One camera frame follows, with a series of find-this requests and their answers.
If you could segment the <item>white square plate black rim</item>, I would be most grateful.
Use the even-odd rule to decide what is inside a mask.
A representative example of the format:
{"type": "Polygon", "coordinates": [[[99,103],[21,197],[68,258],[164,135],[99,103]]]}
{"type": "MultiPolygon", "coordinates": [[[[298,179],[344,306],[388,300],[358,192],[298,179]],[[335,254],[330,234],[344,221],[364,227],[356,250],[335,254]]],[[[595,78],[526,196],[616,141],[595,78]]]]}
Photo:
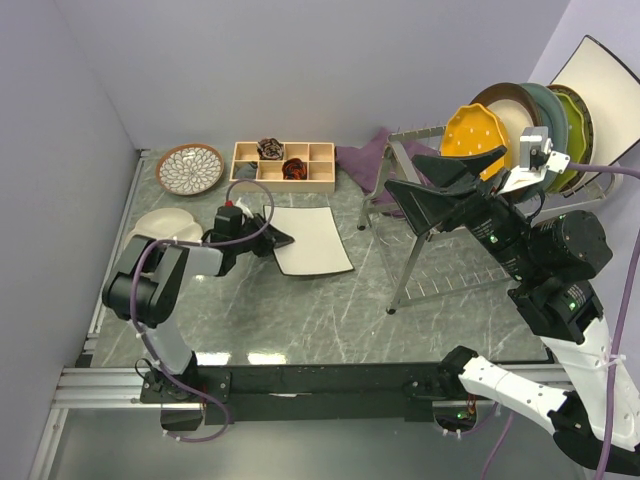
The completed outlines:
{"type": "Polygon", "coordinates": [[[283,275],[306,277],[354,270],[330,207],[263,206],[266,217],[271,211],[271,225],[294,239],[293,243],[274,249],[283,275]]]}

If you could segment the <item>yellow polka dot plate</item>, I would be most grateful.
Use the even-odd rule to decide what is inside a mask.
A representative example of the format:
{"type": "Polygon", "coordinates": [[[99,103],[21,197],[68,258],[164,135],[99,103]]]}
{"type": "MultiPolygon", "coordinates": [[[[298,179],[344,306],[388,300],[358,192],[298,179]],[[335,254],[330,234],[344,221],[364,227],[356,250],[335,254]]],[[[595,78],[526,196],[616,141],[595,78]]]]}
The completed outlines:
{"type": "Polygon", "coordinates": [[[467,157],[488,153],[504,146],[507,152],[480,174],[483,180],[512,167],[511,141],[502,120],[485,106],[473,103],[461,106],[448,121],[440,153],[443,156],[467,157]]]}

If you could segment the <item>cream divided plate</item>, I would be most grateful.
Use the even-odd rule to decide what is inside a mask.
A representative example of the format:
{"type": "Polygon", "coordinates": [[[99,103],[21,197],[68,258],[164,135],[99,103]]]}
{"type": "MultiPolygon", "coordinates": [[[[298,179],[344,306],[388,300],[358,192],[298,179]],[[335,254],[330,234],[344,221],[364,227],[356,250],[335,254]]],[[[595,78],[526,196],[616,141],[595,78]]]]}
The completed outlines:
{"type": "Polygon", "coordinates": [[[136,236],[146,236],[153,239],[172,239],[180,241],[200,240],[204,230],[194,216],[180,208],[161,208],[143,215],[125,237],[121,249],[136,236]]]}

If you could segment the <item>floral patterned round plate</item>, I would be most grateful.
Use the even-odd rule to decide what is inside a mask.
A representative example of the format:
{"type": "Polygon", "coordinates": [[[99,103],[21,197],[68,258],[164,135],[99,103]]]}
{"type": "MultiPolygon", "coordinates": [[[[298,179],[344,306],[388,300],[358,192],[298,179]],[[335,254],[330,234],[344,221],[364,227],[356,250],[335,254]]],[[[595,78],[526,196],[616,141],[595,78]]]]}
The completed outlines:
{"type": "Polygon", "coordinates": [[[214,147],[190,143],[168,150],[156,165],[155,177],[165,191],[193,196],[215,186],[224,169],[224,158],[214,147]]]}

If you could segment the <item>brown rimmed cream plate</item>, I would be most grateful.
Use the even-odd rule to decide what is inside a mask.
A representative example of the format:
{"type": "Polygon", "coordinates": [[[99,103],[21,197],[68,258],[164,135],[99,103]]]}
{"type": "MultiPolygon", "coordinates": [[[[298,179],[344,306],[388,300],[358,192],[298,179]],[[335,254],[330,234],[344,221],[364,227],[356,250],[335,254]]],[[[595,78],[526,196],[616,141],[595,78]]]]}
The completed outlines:
{"type": "Polygon", "coordinates": [[[514,158],[520,153],[520,136],[528,127],[542,126],[541,115],[533,96],[522,86],[510,82],[493,84],[472,100],[494,113],[507,129],[509,151],[514,158]]]}

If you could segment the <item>teal round plate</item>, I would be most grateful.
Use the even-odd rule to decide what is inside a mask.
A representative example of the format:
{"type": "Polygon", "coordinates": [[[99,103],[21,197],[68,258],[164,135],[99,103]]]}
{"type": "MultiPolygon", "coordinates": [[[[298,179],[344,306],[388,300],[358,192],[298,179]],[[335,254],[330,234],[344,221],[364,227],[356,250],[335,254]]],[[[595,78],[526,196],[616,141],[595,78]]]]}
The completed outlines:
{"type": "Polygon", "coordinates": [[[567,153],[569,141],[569,123],[565,109],[559,97],[548,87],[538,83],[521,83],[538,108],[542,125],[548,129],[553,149],[567,153]]]}

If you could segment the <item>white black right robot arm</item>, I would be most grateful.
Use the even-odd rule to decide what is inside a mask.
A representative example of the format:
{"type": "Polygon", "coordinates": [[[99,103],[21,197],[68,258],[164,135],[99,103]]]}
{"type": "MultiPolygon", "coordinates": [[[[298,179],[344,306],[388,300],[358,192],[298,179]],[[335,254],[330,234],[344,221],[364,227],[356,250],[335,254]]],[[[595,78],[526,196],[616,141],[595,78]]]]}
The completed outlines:
{"type": "Polygon", "coordinates": [[[612,258],[589,211],[542,222],[507,197],[515,171],[482,179],[500,149],[472,157],[419,155],[424,183],[390,179],[386,190],[417,233],[466,228],[516,282],[508,293],[531,332],[554,354],[571,388],[548,387],[454,348],[437,367],[440,390],[491,399],[538,424],[575,463],[608,473],[639,472],[639,391],[619,353],[622,326],[609,326],[592,286],[612,258]]]}

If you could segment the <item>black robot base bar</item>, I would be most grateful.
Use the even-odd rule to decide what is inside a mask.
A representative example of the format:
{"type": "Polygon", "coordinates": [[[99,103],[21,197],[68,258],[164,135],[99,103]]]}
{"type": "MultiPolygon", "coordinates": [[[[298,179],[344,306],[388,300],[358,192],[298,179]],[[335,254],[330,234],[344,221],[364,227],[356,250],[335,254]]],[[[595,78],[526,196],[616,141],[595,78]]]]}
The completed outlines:
{"type": "Polygon", "coordinates": [[[180,392],[159,373],[147,373],[140,400],[183,407],[207,425],[233,422],[401,418],[449,419],[477,399],[434,363],[202,366],[194,388],[180,392]]]}

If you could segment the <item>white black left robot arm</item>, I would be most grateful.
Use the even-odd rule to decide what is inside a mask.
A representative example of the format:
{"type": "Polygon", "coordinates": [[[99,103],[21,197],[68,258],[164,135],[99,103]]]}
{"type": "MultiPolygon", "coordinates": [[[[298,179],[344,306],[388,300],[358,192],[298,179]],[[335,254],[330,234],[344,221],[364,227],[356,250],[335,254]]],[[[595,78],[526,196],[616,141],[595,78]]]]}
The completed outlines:
{"type": "Polygon", "coordinates": [[[244,253],[265,257],[294,242],[268,217],[226,204],[199,241],[134,236],[109,274],[102,303],[132,324],[154,375],[165,379],[173,399],[186,402],[199,392],[200,378],[196,354],[174,318],[181,291],[195,276],[225,276],[244,253]]]}

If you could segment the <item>steel dish rack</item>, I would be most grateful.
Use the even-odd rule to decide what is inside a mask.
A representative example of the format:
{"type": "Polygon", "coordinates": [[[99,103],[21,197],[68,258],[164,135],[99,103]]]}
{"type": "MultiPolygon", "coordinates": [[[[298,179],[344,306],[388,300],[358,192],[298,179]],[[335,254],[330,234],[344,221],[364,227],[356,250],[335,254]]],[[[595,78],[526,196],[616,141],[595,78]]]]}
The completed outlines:
{"type": "Polygon", "coordinates": [[[444,126],[438,125],[390,134],[375,187],[363,200],[357,228],[369,230],[376,241],[391,285],[386,301],[390,314],[409,305],[511,281],[465,228],[444,233],[433,229],[416,235],[408,222],[398,216],[400,209],[395,202],[381,201],[387,180],[419,178],[418,172],[409,166],[408,143],[417,141],[438,149],[444,130],[444,126]]]}

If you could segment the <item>orange black rolled fabric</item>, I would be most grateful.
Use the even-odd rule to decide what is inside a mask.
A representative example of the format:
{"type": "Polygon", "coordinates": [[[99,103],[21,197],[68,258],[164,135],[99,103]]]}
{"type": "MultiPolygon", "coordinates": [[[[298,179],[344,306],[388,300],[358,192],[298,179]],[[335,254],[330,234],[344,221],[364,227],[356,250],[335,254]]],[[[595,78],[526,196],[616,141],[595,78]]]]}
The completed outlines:
{"type": "Polygon", "coordinates": [[[300,158],[291,158],[282,165],[282,175],[284,180],[306,180],[308,169],[306,163],[300,158]]]}

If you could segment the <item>purple cloth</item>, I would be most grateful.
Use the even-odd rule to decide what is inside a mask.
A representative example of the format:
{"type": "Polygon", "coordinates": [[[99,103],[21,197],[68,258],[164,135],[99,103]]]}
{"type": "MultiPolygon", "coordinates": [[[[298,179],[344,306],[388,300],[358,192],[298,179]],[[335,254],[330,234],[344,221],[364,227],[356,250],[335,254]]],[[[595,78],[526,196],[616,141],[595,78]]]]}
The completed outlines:
{"type": "MultiPolygon", "coordinates": [[[[375,188],[384,148],[391,133],[391,130],[381,127],[374,137],[362,147],[335,147],[336,163],[360,186],[365,195],[370,194],[375,188]]],[[[405,142],[402,145],[410,160],[415,155],[439,155],[438,150],[423,145],[418,141],[405,142]]],[[[374,203],[376,205],[389,205],[394,203],[394,200],[389,192],[384,190],[381,196],[375,199],[374,203]]]]}

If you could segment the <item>dark grey rolled fabric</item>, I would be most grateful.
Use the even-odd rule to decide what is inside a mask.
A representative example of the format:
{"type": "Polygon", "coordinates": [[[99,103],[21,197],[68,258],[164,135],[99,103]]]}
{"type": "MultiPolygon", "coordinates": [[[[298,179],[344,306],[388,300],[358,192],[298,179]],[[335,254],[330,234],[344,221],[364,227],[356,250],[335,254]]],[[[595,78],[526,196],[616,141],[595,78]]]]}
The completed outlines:
{"type": "Polygon", "coordinates": [[[255,179],[257,177],[258,163],[247,162],[240,163],[234,171],[235,179],[255,179]]]}

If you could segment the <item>wooden compartment tray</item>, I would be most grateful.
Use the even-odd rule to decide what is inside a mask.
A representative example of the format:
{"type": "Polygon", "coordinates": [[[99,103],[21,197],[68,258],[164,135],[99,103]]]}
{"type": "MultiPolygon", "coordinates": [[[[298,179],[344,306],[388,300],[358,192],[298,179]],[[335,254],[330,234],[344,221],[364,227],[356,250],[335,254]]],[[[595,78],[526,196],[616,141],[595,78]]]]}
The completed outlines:
{"type": "MultiPolygon", "coordinates": [[[[336,183],[335,146],[326,142],[237,142],[229,181],[250,179],[272,193],[333,193],[336,183]]],[[[257,192],[241,182],[238,191],[257,192]]]]}

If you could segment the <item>brown patterned rolled fabric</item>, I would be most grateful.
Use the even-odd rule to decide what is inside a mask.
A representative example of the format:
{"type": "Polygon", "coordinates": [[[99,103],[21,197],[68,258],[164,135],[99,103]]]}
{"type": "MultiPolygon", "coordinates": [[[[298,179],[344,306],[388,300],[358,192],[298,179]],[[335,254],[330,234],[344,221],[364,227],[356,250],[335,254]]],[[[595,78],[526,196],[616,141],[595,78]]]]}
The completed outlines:
{"type": "Polygon", "coordinates": [[[256,149],[260,160],[279,161],[284,158],[284,145],[275,138],[263,138],[256,149]]]}

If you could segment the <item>green scalloped plate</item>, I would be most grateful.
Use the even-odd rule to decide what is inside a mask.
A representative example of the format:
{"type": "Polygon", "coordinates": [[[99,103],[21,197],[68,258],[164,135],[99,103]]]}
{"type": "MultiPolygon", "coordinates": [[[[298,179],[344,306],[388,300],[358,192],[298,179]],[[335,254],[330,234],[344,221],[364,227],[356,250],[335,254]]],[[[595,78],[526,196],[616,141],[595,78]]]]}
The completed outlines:
{"type": "MultiPolygon", "coordinates": [[[[574,163],[581,163],[590,145],[586,104],[568,87],[549,85],[548,88],[560,100],[568,120],[568,141],[566,154],[574,163]]],[[[579,174],[578,171],[566,170],[558,174],[546,188],[547,193],[560,193],[579,174]]]]}

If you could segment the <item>rear white square plate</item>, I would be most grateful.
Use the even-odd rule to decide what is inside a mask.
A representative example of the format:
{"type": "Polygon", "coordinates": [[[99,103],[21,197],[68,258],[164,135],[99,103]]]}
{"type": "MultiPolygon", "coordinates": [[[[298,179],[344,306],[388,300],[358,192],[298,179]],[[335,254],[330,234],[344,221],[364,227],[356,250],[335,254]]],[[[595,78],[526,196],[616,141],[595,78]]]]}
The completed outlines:
{"type": "Polygon", "coordinates": [[[553,78],[586,103],[594,127],[592,163],[612,165],[639,142],[639,76],[586,35],[553,78]]]}

